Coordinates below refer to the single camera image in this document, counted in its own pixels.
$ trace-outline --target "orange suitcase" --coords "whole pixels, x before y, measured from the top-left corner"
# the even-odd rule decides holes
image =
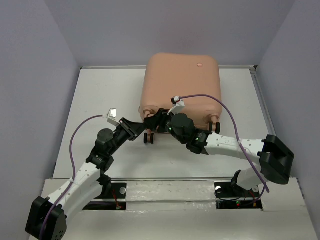
[[[139,108],[141,119],[152,116],[160,108],[171,109],[174,96],[195,94],[207,94],[221,100],[217,61],[207,55],[157,53],[146,66]],[[181,113],[192,119],[196,128],[209,129],[209,122],[212,122],[212,129],[216,129],[222,112],[218,102],[194,97],[184,99],[184,104]],[[148,137],[151,143],[153,137],[153,134],[152,139],[150,135]]]

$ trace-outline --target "white tabletop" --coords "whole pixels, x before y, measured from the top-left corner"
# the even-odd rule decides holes
[[[72,168],[69,141],[85,119],[116,108],[118,118],[141,122],[138,114],[145,69],[82,69],[65,128],[54,178],[70,178]],[[263,139],[268,134],[266,121],[248,69],[220,69],[222,101],[232,112],[240,138]],[[228,113],[221,115],[221,135],[234,137]],[[115,128],[106,119],[87,122],[73,143],[77,170],[89,156],[101,129]],[[168,134],[157,134],[155,144],[143,143],[143,134],[126,142],[114,155],[107,174],[112,178],[210,178],[232,177],[249,163],[232,157],[196,155]]]
[[[64,182],[47,180],[42,196]],[[82,211],[67,226],[63,240],[317,239],[295,178],[288,185],[268,183],[270,193],[262,196],[263,211],[217,210],[212,181],[187,181],[188,188],[180,181],[161,183],[128,182],[126,211]]]

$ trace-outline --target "lavender wall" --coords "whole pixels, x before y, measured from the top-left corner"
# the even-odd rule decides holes
[[[23,240],[54,168],[79,67],[43,0],[1,1],[0,233]]]
[[[300,179],[320,238],[320,1],[297,0],[258,69],[277,135],[295,153]]]
[[[294,0],[45,0],[81,66],[145,65],[158,52],[257,65]]]

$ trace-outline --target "small wheel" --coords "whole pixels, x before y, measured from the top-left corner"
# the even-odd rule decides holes
[[[143,136],[143,142],[144,144],[147,144],[148,142],[148,133],[145,133],[144,136]]]
[[[150,136],[150,143],[151,144],[154,144],[154,137],[155,137],[155,134],[151,133],[151,136]]]
[[[221,125],[220,125],[220,122],[217,122],[216,124],[215,124],[215,133],[216,134],[219,134],[220,133],[220,130],[221,130]]]
[[[208,124],[209,124],[209,132],[212,133],[212,128],[214,124],[212,121],[209,121]]]

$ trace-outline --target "purple cable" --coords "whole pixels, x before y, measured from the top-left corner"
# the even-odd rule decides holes
[[[74,160],[74,156],[72,155],[72,143],[74,141],[75,135],[78,132],[78,130],[82,127],[83,124],[85,124],[86,122],[88,122],[91,119],[95,119],[95,118],[101,118],[102,115],[96,115],[96,116],[92,116],[89,117],[88,119],[84,120],[74,131],[71,139],[70,139],[70,145],[69,145],[69,153],[70,153],[70,160],[71,160],[71,164],[72,164],[72,180],[75,180],[76,178],[76,166],[75,166],[75,160]],[[48,218],[52,212],[52,210],[56,207],[56,205],[60,202],[60,200],[67,194],[67,192],[70,190],[71,186],[72,186],[73,182],[71,181],[68,185],[68,187],[64,190],[64,192],[61,194],[60,197],[58,197],[58,199],[54,202],[54,204],[52,205],[52,207],[50,208],[50,210],[48,211],[47,215],[45,216],[45,219],[43,221],[41,230],[40,230],[40,234],[39,234],[39,240],[42,240],[45,228],[47,226],[47,222],[48,222]]]
[[[243,154],[245,155],[246,159],[250,163],[250,165],[253,168],[255,174],[258,176],[258,178],[260,179],[260,181],[264,185],[264,188],[265,188],[266,192],[269,193],[270,190],[269,190],[269,188],[267,186],[267,183],[265,182],[265,180],[262,178],[262,176],[260,175],[260,173],[256,169],[254,163],[251,161],[249,155],[247,154],[244,146],[242,145],[242,143],[240,141],[240,137],[239,137],[239,134],[238,134],[238,128],[237,128],[237,125],[236,125],[236,121],[235,121],[234,117],[232,116],[230,110],[227,108],[227,106],[224,105],[223,102],[220,101],[219,99],[215,98],[214,96],[207,95],[207,94],[195,94],[195,95],[188,95],[188,96],[180,96],[179,99],[189,99],[189,98],[194,98],[194,97],[207,97],[207,98],[213,99],[213,100],[217,101],[219,104],[221,104],[221,106],[224,107],[224,109],[228,112],[228,114],[229,114],[229,116],[230,116],[230,118],[231,118],[231,120],[233,122],[236,140],[239,142],[239,146],[240,146]]]

